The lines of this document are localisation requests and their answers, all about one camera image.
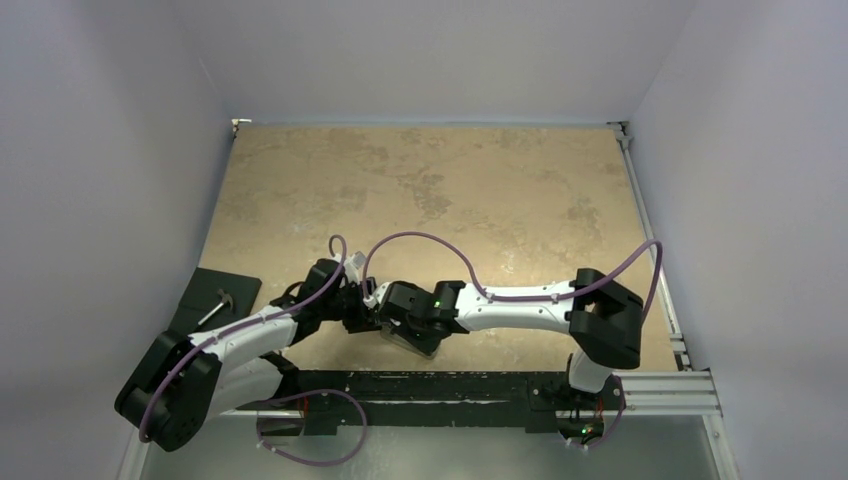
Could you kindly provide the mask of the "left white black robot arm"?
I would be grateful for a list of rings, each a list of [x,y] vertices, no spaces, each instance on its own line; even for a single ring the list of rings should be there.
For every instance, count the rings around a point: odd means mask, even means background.
[[[324,322],[371,330],[363,296],[375,284],[362,278],[364,262],[362,253],[322,258],[297,293],[287,292],[255,314],[190,335],[160,333],[117,394],[116,413],[137,428],[143,442],[172,452],[224,412],[299,402],[300,371],[280,351]]]

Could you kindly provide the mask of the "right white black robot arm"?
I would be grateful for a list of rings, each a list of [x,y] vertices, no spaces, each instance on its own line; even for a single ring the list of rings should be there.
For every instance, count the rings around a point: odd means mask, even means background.
[[[594,269],[571,281],[531,287],[477,287],[440,281],[432,291],[394,281],[377,287],[365,305],[388,332],[424,356],[454,334],[492,329],[565,334],[576,343],[561,381],[564,399],[584,407],[616,370],[641,364],[643,300]]]

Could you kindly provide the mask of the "white universal AC remote control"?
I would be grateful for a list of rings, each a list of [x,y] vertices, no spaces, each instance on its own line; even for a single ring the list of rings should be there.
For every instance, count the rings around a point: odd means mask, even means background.
[[[383,328],[380,331],[380,335],[392,344],[426,359],[432,359],[439,348],[439,344],[432,341],[416,340],[415,342],[410,342],[402,336],[393,333],[390,328]]]

